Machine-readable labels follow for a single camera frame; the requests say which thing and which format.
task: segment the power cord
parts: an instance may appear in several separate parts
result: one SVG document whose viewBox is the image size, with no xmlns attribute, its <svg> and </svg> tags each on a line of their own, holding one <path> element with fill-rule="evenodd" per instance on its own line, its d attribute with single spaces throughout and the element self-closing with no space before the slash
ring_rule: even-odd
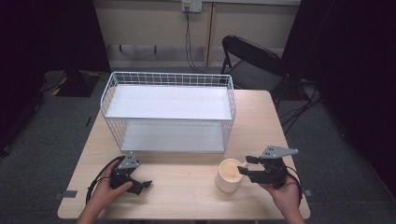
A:
<svg viewBox="0 0 396 224">
<path fill-rule="evenodd" d="M 111 163 L 113 163 L 114 161 L 120 161 L 120 160 L 122 160 L 122 159 L 123 159 L 122 156 L 113 159 L 112 161 L 110 161 L 110 162 L 101 170 L 101 172 L 99 172 L 99 175 L 96 176 L 96 178 L 92 181 L 91 185 L 88 187 L 88 192 L 87 192 L 87 197 L 86 197 L 85 203 L 88 203 L 88 201 L 90 200 L 90 198 L 91 198 L 91 196 L 92 196 L 93 189 L 95 188 L 96 184 L 97 184 L 100 180 L 102 180 L 102 179 L 110 178 L 109 176 L 100 178 L 100 176 L 102 175 L 102 173 L 108 168 L 108 166 L 111 165 Z"/>
<path fill-rule="evenodd" d="M 313 99 L 314 99 L 314 97 L 315 97 L 315 94 L 316 94 L 317 90 L 318 90 L 318 85 L 315 86 L 315 89 L 314 89 L 314 92 L 312 93 L 312 96 L 309 98 L 308 102 L 307 102 L 305 105 L 303 105 L 302 107 L 297 108 L 297 109 L 292 109 L 292 110 L 288 111 L 287 113 L 285 113 L 285 114 L 283 114 L 283 115 L 280 116 L 280 118 L 281 118 L 281 117 L 283 117 L 283 116 L 289 114 L 291 111 L 295 111 L 295 113 L 294 113 L 290 118 L 288 118 L 286 121 L 284 121 L 284 122 L 281 124 L 282 127 L 283 127 L 284 125 L 286 125 L 287 123 L 289 123 L 290 121 L 292 121 L 291 125 L 286 129 L 286 131 L 284 132 L 284 134 L 286 134 L 286 133 L 289 132 L 289 130 L 290 130 L 290 128 L 293 126 L 293 124 L 297 121 L 297 119 L 298 119 L 307 109 L 310 109 L 312 106 L 314 106 L 314 105 L 316 105 L 317 103 L 320 102 L 321 97 L 319 97 L 315 102 L 312 102 Z"/>
<path fill-rule="evenodd" d="M 189 64 L 190 68 L 195 72 L 195 73 L 200 73 L 204 74 L 205 72 L 199 70 L 191 56 L 191 37 L 190 37 L 190 8 L 189 7 L 184 7 L 185 12 L 186 12 L 186 19 L 187 19 L 187 30 L 186 30 L 186 55 L 187 55 L 187 63 Z"/>
<path fill-rule="evenodd" d="M 298 202 L 298 204 L 300 205 L 301 204 L 301 199 L 303 198 L 303 184 L 301 182 L 301 178 L 298 175 L 296 170 L 294 170 L 293 168 L 291 168 L 289 166 L 287 166 L 287 168 L 291 169 L 297 175 L 297 178 L 296 178 L 294 175 L 292 175 L 291 173 L 288 172 L 288 176 L 290 176 L 292 179 L 294 179 L 294 181 L 297 183 L 298 193 L 299 193 L 299 202 Z"/>
</svg>

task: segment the black curtain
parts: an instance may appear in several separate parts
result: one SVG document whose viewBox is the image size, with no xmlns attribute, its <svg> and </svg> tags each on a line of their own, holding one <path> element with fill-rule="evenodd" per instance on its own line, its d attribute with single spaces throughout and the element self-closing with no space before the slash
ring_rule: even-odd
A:
<svg viewBox="0 0 396 224">
<path fill-rule="evenodd" d="M 0 3 L 0 147 L 52 70 L 110 72 L 92 0 Z"/>
<path fill-rule="evenodd" d="M 394 1 L 303 0 L 282 58 L 292 77 L 319 83 L 348 140 L 393 195 L 395 12 Z"/>
</svg>

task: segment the wall outlet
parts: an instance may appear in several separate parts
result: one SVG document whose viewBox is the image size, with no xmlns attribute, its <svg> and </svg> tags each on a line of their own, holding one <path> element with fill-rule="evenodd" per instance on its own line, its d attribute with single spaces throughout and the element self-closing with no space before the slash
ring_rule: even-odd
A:
<svg viewBox="0 0 396 224">
<path fill-rule="evenodd" d="M 181 1 L 181 11 L 202 12 L 202 1 Z"/>
</svg>

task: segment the person's arm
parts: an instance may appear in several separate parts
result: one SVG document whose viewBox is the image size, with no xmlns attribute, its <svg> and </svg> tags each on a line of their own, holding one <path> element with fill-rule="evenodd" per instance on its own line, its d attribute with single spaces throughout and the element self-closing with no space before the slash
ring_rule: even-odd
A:
<svg viewBox="0 0 396 224">
<path fill-rule="evenodd" d="M 87 205 L 85 205 L 81 214 L 78 217 L 77 224 L 92 224 L 96 221 L 100 212 L 113 203 L 123 192 L 132 186 L 132 182 L 127 182 L 117 189 L 110 187 L 110 174 L 113 167 L 118 161 L 114 161 L 102 173 L 101 179 L 96 185 Z"/>
<path fill-rule="evenodd" d="M 298 186 L 293 178 L 288 176 L 286 184 L 280 189 L 268 184 L 260 184 L 260 186 L 271 194 L 276 207 L 289 224 L 305 224 L 299 209 Z"/>
</svg>

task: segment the white wire basket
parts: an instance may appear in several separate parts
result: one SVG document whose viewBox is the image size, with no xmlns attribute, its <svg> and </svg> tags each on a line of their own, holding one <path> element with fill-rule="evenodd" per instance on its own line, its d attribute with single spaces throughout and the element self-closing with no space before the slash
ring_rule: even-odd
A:
<svg viewBox="0 0 396 224">
<path fill-rule="evenodd" d="M 229 75 L 114 72 L 101 111 L 121 151 L 220 153 L 236 101 Z"/>
</svg>

